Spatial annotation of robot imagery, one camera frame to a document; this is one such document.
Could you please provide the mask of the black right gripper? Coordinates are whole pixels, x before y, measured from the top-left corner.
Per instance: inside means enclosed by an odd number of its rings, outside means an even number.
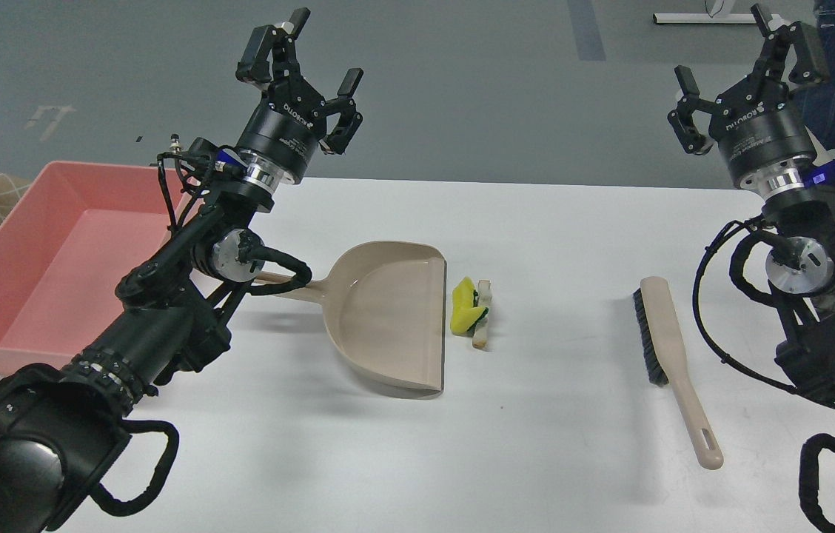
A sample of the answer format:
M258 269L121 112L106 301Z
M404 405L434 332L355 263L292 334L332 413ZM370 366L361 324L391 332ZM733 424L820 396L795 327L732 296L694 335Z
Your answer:
M796 89L830 81L825 51L810 24L774 27L764 4L752 4L751 14L764 37L752 72L708 101L691 68L677 65L681 96L668 123L687 154L708 154L715 141L735 188L801 188L801 172L811 166L816 148L783 81ZM713 117L714 139L699 131L695 112Z

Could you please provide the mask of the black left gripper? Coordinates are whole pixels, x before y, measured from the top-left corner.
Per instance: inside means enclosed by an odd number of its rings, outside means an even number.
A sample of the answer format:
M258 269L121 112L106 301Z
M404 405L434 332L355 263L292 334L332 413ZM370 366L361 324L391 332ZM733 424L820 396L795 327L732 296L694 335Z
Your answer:
M297 184L316 149L343 155L363 123L354 100L364 71L350 68L337 95L327 100L301 73L295 41L310 9L295 9L286 21L254 28L237 63L235 77L261 89L261 103L238 139L241 154L251 152L277 166Z

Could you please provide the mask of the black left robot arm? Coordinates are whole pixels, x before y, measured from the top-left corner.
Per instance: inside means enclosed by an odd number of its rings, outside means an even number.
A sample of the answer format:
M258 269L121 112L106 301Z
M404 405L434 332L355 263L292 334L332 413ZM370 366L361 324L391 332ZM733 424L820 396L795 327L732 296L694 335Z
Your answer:
M103 512L142 512L177 458L178 431L130 413L175 372L198 372L230 348L228 323L246 295L302 288L312 270L249 229L282 183L297 184L316 149L343 154L363 118L346 72L335 98L303 76L295 43L309 9L256 27L235 75L261 101L234 145L196 138L158 155L190 196L168 210L168 240L116 287L122 313L60 369L33 363L0 380L0 532L59 529L91 499Z

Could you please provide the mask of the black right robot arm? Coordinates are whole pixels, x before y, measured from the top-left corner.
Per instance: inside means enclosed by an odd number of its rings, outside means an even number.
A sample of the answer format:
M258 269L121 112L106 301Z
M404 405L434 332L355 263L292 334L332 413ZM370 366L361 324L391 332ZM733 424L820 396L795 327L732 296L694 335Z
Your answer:
M730 257L738 290L777 312L784 340L775 361L789 383L767 378L711 348L737 371L835 409L835 1L814 2L814 24L774 27L769 10L752 7L764 45L752 71L705 100L691 70L675 68L680 95L668 113L682 148L721 152L733 185L762 197L762 213L728 224L706 250L695 279L733 234L745 233ZM818 531L835 532L818 500L823 451L835 437L807 439L799 459L799 505Z

